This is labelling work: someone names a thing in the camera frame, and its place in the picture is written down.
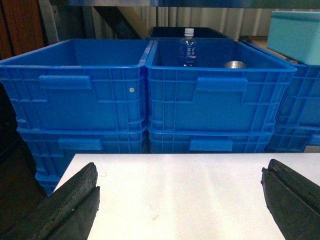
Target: plastic water bottle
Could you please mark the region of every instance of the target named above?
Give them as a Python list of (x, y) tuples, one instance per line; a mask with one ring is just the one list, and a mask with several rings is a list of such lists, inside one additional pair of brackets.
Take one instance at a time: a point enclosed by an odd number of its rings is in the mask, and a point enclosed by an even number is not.
[(196, 63), (197, 42), (194, 39), (194, 29), (187, 27), (184, 29), (184, 38), (179, 45), (179, 61), (184, 67), (192, 67)]

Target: light blue box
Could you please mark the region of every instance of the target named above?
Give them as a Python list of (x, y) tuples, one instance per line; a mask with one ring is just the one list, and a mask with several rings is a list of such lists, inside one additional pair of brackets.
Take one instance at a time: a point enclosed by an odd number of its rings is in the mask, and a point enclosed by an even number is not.
[(320, 12), (273, 11), (267, 47), (307, 65), (320, 65)]

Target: bottle cap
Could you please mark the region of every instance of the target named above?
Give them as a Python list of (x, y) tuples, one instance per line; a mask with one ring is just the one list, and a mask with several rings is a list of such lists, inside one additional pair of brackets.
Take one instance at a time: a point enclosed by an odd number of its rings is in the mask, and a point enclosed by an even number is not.
[(186, 37), (193, 37), (194, 36), (194, 32), (195, 32), (195, 29), (194, 28), (191, 28), (191, 27), (186, 27), (184, 29), (184, 35)]

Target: crate rim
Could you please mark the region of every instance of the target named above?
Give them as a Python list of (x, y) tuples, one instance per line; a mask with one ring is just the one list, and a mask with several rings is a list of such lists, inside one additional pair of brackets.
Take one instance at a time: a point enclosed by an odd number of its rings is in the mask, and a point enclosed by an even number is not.
[(152, 134), (169, 134), (169, 135), (193, 135), (193, 136), (272, 136), (274, 131), (165, 131), (147, 127), (147, 131)]
[(296, 130), (307, 130), (307, 131), (320, 131), (320, 127), (316, 126), (303, 126), (303, 125), (292, 125), (292, 124), (281, 124), (276, 123), (275, 128), (279, 129), (296, 129)]
[[(233, 41), (232, 39), (225, 39), (225, 38), (203, 38), (204, 41), (232, 41), (234, 44), (239, 44), (246, 49), (252, 51), (253, 48), (249, 47), (248, 45)], [(188, 71), (211, 71), (211, 72), (286, 72), (286, 73), (294, 73), (297, 71), (297, 68), (294, 66), (287, 64), (283, 61), (280, 61), (270, 55), (266, 55), (257, 49), (254, 49), (254, 51), (257, 51), (257, 54), (262, 56), (263, 58), (267, 58), (271, 60), (272, 62), (276, 62), (278, 65), (282, 66), (283, 68), (222, 68), (222, 67), (184, 67), (184, 66), (154, 66), (153, 60), (154, 56), (157, 51), (158, 42), (161, 41), (176, 41), (176, 39), (157, 39), (153, 41), (151, 50), (149, 52), (148, 58), (146, 59), (145, 66), (149, 69), (160, 69), (160, 70), (188, 70)]]
[[(148, 42), (147, 47), (145, 48), (143, 54), (141, 55), (141, 58), (139, 60), (139, 63), (136, 65), (65, 65), (65, 66), (52, 66), (52, 65), (14, 65), (14, 64), (6, 64), (8, 61), (12, 61), (24, 56), (33, 55), (35, 53), (44, 51), (46, 49), (50, 49), (53, 46), (59, 46), (68, 42), (76, 42), (76, 41), (146, 41)], [(3, 60), (0, 60), (0, 69), (137, 69), (141, 68), (146, 65), (147, 58), (150, 54), (150, 50), (152, 48), (152, 45), (154, 43), (154, 40), (143, 40), (143, 39), (82, 39), (82, 38), (73, 38), (64, 40), (49, 46), (45, 46), (33, 51), (29, 51), (17, 56), (9, 57)]]
[(137, 135), (143, 134), (147, 127), (144, 126), (142, 129), (139, 130), (132, 130), (132, 131), (115, 131), (115, 130), (52, 130), (52, 129), (28, 129), (28, 128), (21, 128), (18, 127), (18, 133), (22, 134), (49, 134), (49, 135)]

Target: crate handle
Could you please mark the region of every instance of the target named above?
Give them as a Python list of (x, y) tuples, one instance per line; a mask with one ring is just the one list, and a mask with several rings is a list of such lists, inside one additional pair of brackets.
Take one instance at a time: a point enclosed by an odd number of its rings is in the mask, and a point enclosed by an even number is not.
[(58, 140), (59, 148), (62, 150), (102, 150), (100, 139), (74, 139), (60, 138)]
[(197, 78), (195, 89), (209, 92), (245, 92), (248, 80), (237, 77), (203, 77)]
[(320, 146), (320, 135), (312, 134), (309, 138), (310, 146)]
[(194, 151), (232, 151), (233, 142), (231, 140), (200, 140), (192, 139), (189, 150)]
[(90, 76), (39, 76), (40, 88), (51, 90), (87, 90), (92, 89)]

